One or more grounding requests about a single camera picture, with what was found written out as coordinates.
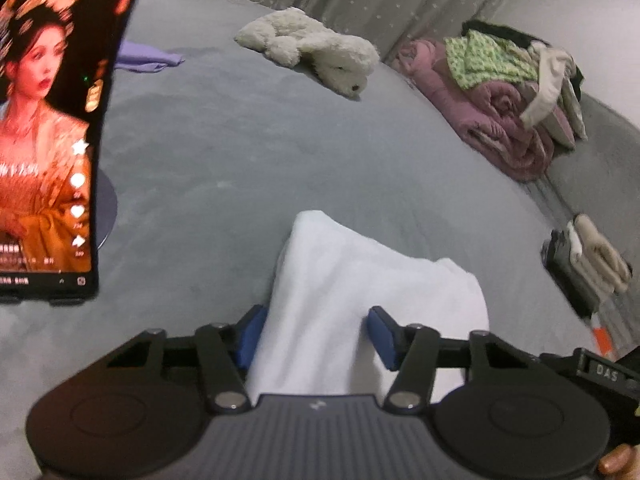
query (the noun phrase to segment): phone screen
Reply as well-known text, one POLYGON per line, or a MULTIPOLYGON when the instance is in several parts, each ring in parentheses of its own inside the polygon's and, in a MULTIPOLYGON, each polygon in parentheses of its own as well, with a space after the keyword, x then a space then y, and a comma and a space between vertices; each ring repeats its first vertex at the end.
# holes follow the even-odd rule
POLYGON ((134 0, 0 0, 0 296, 97 291, 95 177, 134 0))

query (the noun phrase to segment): phone holder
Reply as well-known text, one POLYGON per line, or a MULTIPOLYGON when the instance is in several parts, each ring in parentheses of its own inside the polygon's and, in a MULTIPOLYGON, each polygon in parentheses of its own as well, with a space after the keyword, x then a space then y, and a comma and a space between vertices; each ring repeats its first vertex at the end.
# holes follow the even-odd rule
POLYGON ((640 442, 640 376, 630 370, 583 349, 538 358, 489 332, 441 338, 380 307, 367 331, 398 370, 382 406, 374 396, 280 395, 252 406, 244 376, 266 316, 254 306, 189 337, 147 330, 44 395, 26 436, 45 475, 573 479, 594 471, 612 436, 640 442), (466 383, 431 404, 442 367, 466 370, 466 383))
POLYGON ((113 231, 118 216, 118 196, 103 170, 98 170, 95 193, 95 240, 100 249, 113 231))

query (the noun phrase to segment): white plush toy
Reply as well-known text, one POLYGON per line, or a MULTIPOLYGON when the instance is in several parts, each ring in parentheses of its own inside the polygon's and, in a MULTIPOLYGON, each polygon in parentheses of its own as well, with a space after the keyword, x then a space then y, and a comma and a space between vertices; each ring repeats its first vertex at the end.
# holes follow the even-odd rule
POLYGON ((380 61, 369 41, 338 34, 295 7, 245 25, 236 41, 289 68, 308 58, 322 82, 347 97, 365 89, 367 76, 380 61))

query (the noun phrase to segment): pink blanket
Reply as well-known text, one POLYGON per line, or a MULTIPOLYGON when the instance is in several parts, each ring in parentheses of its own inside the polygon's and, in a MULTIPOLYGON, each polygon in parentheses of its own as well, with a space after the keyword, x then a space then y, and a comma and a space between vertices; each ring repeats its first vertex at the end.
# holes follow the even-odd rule
POLYGON ((449 72, 443 44, 416 40, 398 54, 400 71, 440 111, 458 136, 511 178, 542 176, 554 144, 540 126, 525 130, 519 115, 526 101, 510 83, 488 81, 467 92, 449 72))

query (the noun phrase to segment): heart icon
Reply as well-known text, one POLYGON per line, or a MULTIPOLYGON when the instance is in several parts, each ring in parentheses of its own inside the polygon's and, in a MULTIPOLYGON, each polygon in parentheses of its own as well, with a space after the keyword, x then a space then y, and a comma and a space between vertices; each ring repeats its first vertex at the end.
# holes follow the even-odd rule
POLYGON ((82 205, 71 206, 71 215, 74 218, 80 218, 83 214, 84 214, 84 206, 82 205))

